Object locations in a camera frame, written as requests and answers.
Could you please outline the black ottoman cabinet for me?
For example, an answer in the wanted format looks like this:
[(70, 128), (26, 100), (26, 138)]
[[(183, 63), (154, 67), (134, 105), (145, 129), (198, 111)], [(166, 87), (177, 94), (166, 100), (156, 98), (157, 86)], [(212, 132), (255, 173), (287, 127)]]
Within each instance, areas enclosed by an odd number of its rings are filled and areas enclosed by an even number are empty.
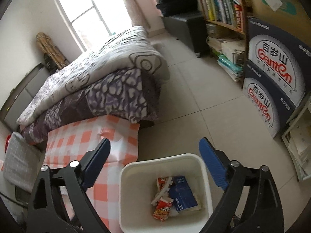
[(202, 12), (162, 17), (162, 21), (166, 31), (190, 48), (196, 57), (210, 53), (206, 20)]

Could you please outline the black clothes pile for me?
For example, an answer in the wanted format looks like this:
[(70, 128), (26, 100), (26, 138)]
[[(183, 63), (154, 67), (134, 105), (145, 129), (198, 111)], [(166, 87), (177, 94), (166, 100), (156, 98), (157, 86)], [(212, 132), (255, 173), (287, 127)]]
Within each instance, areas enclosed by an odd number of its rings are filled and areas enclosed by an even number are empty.
[(197, 0), (158, 0), (156, 8), (163, 17), (198, 12)]

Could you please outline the beige curtain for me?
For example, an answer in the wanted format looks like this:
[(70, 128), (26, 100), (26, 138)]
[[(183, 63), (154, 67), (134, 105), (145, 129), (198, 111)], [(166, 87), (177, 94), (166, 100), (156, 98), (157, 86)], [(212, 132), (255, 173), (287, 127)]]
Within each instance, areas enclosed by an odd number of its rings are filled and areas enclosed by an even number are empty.
[(133, 26), (143, 26), (146, 30), (150, 25), (136, 0), (123, 0)]

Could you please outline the grey checked covered nightstand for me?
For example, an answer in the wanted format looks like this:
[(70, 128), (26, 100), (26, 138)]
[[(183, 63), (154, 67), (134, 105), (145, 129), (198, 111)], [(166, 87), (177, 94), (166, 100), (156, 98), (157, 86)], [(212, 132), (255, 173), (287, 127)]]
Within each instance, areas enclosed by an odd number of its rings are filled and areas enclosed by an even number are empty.
[(31, 193), (40, 159), (41, 151), (29, 145), (20, 133), (13, 132), (5, 153), (3, 176), (12, 185)]

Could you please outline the Ganten water carton lower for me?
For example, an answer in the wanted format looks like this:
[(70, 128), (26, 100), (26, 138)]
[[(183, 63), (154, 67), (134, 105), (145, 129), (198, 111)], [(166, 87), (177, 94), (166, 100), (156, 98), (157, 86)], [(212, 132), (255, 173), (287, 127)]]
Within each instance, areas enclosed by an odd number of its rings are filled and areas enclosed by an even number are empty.
[(252, 102), (271, 137), (275, 137), (296, 110), (287, 95), (265, 74), (245, 68), (243, 93)]

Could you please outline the wooden bookshelf with books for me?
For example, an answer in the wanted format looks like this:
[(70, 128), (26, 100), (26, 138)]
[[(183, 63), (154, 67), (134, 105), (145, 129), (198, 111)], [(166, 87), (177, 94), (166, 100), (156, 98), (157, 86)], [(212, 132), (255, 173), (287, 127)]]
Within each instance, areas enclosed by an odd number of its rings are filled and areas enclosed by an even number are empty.
[(234, 82), (244, 80), (247, 0), (199, 0), (208, 32), (207, 45)]

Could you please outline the white trash bin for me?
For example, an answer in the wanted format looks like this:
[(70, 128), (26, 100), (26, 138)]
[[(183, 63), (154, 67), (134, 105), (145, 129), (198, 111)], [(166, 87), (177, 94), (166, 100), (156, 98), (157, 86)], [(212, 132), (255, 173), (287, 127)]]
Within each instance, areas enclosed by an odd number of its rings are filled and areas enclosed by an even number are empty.
[[(195, 206), (179, 211), (172, 204), (170, 212), (159, 212), (156, 206), (168, 207), (174, 178), (186, 180)], [(120, 173), (119, 223), (123, 232), (200, 232), (213, 212), (209, 180), (203, 160), (195, 154), (181, 154), (125, 166)]]

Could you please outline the red snack box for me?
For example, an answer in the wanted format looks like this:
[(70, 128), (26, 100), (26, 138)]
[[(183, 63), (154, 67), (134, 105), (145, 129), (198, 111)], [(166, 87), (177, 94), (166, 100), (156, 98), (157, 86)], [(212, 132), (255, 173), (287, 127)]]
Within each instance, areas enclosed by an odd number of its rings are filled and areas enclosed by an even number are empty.
[(161, 197), (155, 207), (153, 218), (159, 221), (167, 220), (169, 217), (172, 205), (173, 205), (173, 199), (169, 197)]

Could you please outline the bed with purple quilt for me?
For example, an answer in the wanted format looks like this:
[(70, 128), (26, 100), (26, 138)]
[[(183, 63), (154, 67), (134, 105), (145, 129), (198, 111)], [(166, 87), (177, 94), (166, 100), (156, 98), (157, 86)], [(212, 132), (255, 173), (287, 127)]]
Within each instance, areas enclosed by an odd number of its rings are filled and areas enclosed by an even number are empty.
[(146, 30), (135, 26), (62, 70), (33, 68), (3, 104), (1, 122), (33, 145), (54, 129), (107, 114), (151, 123), (158, 118), (161, 85), (169, 78), (167, 61)]

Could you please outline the plaid coat on rack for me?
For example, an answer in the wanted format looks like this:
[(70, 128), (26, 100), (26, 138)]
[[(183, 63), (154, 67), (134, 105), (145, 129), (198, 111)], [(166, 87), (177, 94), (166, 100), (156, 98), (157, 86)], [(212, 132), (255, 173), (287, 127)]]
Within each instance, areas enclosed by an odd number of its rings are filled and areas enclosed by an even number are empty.
[(53, 74), (69, 65), (68, 59), (45, 33), (36, 34), (36, 43), (44, 56), (45, 67)]

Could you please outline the ganten water carton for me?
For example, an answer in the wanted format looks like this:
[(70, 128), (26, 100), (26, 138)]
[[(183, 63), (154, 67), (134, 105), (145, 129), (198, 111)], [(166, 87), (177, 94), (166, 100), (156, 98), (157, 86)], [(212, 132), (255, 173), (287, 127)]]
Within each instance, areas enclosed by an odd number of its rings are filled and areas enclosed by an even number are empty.
[(260, 19), (248, 18), (248, 64), (245, 83), (257, 80), (284, 96), (289, 111), (310, 92), (310, 47), (297, 37)]
[(265, 74), (245, 68), (243, 93), (252, 102), (271, 137), (275, 137), (296, 110), (287, 95)]

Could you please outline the brown cardboard box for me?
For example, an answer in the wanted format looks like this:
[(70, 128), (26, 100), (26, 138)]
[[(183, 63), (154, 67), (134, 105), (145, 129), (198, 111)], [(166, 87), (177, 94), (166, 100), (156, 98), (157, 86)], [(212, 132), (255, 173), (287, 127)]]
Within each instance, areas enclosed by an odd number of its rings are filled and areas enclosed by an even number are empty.
[(253, 16), (310, 45), (310, 18), (299, 0), (251, 0)]

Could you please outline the blue box in bin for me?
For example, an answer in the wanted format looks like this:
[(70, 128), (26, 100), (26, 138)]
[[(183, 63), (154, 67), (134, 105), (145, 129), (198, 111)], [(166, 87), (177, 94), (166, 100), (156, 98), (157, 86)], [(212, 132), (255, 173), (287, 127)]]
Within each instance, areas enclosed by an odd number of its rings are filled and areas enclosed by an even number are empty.
[(185, 176), (173, 176), (169, 189), (169, 197), (177, 213), (197, 211), (201, 209), (200, 201), (192, 192)]

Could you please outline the Ganten water carton upper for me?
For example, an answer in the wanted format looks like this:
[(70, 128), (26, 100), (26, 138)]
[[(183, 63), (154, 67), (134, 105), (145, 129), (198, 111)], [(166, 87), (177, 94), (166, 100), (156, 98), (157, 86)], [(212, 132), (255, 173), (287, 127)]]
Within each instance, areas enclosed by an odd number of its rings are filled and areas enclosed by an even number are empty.
[(248, 64), (245, 83), (257, 80), (284, 96), (289, 111), (310, 92), (310, 47), (297, 37), (260, 19), (248, 18)]

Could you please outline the red white checkered cloth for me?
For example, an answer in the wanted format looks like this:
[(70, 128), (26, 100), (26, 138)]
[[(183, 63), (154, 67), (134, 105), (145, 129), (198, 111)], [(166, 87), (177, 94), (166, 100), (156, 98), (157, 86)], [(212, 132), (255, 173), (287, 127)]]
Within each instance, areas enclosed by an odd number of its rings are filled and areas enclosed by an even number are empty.
[(124, 166), (138, 159), (139, 124), (105, 115), (74, 122), (48, 133), (44, 165), (81, 165), (82, 186), (111, 232), (119, 224), (119, 179)]

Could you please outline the stack of papers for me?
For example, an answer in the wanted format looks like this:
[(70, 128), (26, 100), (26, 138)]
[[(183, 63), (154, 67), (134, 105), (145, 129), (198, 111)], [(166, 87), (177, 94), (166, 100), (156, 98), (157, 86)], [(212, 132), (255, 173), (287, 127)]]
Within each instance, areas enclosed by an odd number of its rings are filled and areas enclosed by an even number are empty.
[(293, 161), (299, 182), (310, 179), (310, 100), (281, 136)]

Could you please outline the window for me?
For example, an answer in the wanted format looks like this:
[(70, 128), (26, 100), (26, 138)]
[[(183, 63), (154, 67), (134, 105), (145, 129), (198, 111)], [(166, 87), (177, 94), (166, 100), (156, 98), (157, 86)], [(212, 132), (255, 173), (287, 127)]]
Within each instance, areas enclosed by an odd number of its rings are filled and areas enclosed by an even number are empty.
[(100, 48), (112, 35), (132, 27), (124, 0), (55, 0), (82, 51)]

